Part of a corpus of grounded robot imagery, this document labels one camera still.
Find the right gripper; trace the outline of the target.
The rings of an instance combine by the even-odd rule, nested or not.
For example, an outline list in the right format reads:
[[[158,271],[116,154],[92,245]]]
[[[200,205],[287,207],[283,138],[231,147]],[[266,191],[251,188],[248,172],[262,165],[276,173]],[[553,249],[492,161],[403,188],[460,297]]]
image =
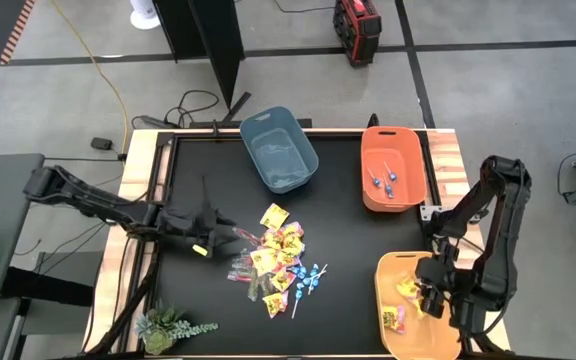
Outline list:
[[[438,289],[448,289],[452,315],[470,315],[473,303],[470,299],[473,288],[473,272],[454,267],[454,260],[446,255],[435,254],[421,258],[415,269],[421,284]],[[444,294],[437,289],[422,289],[420,309],[437,319],[443,316]]]

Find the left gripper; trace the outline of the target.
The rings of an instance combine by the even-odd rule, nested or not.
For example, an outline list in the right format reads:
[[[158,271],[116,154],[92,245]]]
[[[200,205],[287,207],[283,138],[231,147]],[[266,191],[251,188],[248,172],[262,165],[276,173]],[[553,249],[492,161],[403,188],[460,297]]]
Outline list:
[[[165,248],[212,256],[215,250],[240,240],[232,231],[237,223],[219,213],[209,202],[190,215],[179,215],[164,208],[157,218],[158,242]]]

